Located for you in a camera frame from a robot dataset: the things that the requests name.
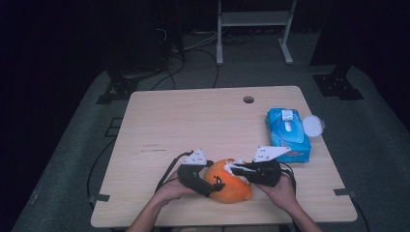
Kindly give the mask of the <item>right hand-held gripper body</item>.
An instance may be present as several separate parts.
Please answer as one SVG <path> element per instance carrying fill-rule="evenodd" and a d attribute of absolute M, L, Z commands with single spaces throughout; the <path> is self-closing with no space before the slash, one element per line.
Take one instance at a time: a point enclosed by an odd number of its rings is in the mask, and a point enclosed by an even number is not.
<path fill-rule="evenodd" d="M 290 152 L 289 147 L 259 146 L 248 168 L 253 170 L 249 180 L 258 185 L 274 187 L 281 176 L 281 167 L 277 158 Z"/>

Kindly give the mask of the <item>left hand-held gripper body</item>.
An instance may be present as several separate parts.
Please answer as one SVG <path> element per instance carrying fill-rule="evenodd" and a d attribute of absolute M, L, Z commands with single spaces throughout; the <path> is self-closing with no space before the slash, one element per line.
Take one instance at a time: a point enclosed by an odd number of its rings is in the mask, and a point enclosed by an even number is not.
<path fill-rule="evenodd" d="M 205 166 L 207 159 L 201 148 L 193 151 L 181 163 L 178 169 L 180 182 L 187 188 L 208 197 L 212 193 L 213 186 L 203 180 L 200 172 Z"/>

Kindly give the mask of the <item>orange plush toy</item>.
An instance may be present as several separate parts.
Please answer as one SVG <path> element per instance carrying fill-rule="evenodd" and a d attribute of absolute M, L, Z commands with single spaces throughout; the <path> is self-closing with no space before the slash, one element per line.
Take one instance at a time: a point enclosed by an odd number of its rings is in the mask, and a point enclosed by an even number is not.
<path fill-rule="evenodd" d="M 250 183 L 244 183 L 239 177 L 232 176 L 223 169 L 228 160 L 222 159 L 211 165 L 204 173 L 203 179 L 209 184 L 225 184 L 221 191 L 214 191 L 210 198 L 224 204 L 239 203 L 252 198 Z"/>

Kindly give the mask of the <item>white wet wipe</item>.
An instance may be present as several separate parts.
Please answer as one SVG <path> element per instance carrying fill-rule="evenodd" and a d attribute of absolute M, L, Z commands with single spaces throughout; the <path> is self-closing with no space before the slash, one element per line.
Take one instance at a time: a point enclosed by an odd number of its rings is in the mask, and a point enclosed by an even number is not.
<path fill-rule="evenodd" d="M 232 176 L 236 176 L 236 175 L 233 175 L 231 172 L 231 169 L 233 168 L 232 164 L 234 163 L 246 163 L 246 162 L 243 159 L 228 160 L 226 164 L 223 166 L 223 169 Z M 249 180 L 244 176 L 236 176 L 236 177 L 239 177 L 246 184 L 249 183 Z"/>

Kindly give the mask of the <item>blue wet wipe pack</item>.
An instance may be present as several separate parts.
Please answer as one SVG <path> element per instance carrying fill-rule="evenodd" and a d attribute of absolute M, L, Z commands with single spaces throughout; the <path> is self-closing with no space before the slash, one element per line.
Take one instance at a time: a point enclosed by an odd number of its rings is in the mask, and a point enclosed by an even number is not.
<path fill-rule="evenodd" d="M 287 147 L 289 151 L 277 157 L 279 162 L 309 162 L 311 137 L 318 137 L 325 129 L 324 122 L 315 115 L 302 118 L 296 109 L 271 108 L 266 117 L 271 143 Z"/>

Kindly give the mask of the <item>person's right hand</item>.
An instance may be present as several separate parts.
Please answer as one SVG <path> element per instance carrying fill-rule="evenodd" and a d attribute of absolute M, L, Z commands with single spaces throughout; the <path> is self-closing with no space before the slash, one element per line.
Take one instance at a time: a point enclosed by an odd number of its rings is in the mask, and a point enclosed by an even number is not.
<path fill-rule="evenodd" d="M 256 186 L 261 189 L 277 207 L 286 213 L 294 213 L 300 208 L 289 176 L 282 174 L 274 187 L 258 184 L 256 184 Z"/>

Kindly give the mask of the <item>person's left hand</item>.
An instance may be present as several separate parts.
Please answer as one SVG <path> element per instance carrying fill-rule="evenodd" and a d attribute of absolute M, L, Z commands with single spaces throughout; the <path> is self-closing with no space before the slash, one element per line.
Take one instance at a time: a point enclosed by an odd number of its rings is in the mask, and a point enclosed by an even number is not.
<path fill-rule="evenodd" d="M 156 204 L 163 207 L 170 201 L 179 199 L 187 194 L 193 194 L 193 190 L 185 187 L 179 180 L 178 172 L 174 171 L 155 192 L 153 199 Z"/>

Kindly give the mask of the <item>grey tape strip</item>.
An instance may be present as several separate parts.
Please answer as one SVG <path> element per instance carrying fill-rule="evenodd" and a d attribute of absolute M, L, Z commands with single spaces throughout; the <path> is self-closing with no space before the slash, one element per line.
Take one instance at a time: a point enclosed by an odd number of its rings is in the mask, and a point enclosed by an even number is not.
<path fill-rule="evenodd" d="M 110 195 L 107 194 L 96 194 L 96 195 L 91 195 L 88 198 L 89 203 L 97 203 L 98 201 L 102 202 L 108 202 L 110 198 Z"/>
<path fill-rule="evenodd" d="M 356 197 L 357 194 L 354 190 L 348 188 L 335 188 L 334 193 L 336 196 L 348 195 L 350 197 Z"/>

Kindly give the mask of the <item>black stand base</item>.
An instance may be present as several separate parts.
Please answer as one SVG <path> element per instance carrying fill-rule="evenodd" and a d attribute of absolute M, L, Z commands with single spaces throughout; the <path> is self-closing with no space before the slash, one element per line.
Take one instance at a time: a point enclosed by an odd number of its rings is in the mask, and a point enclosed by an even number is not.
<path fill-rule="evenodd" d="M 362 100 L 360 91 L 347 79 L 350 65 L 336 65 L 331 73 L 315 74 L 313 79 L 324 97 L 338 97 L 343 101 Z"/>
<path fill-rule="evenodd" d="M 126 101 L 137 90 L 139 79 L 125 78 L 121 74 L 110 73 L 109 82 L 104 92 L 99 95 L 96 104 L 110 104 L 113 101 Z"/>

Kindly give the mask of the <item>white metal stand frame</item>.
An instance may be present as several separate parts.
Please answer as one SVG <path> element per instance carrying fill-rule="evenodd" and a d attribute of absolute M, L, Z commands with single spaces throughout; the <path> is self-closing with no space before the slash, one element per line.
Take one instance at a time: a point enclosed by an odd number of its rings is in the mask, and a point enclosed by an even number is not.
<path fill-rule="evenodd" d="M 298 0 L 291 0 L 291 5 L 285 11 L 273 12 L 224 12 L 222 0 L 218 2 L 216 63 L 223 64 L 222 29 L 227 27 L 283 26 L 284 32 L 278 39 L 278 44 L 287 65 L 293 64 L 293 59 L 287 47 L 287 40 Z"/>

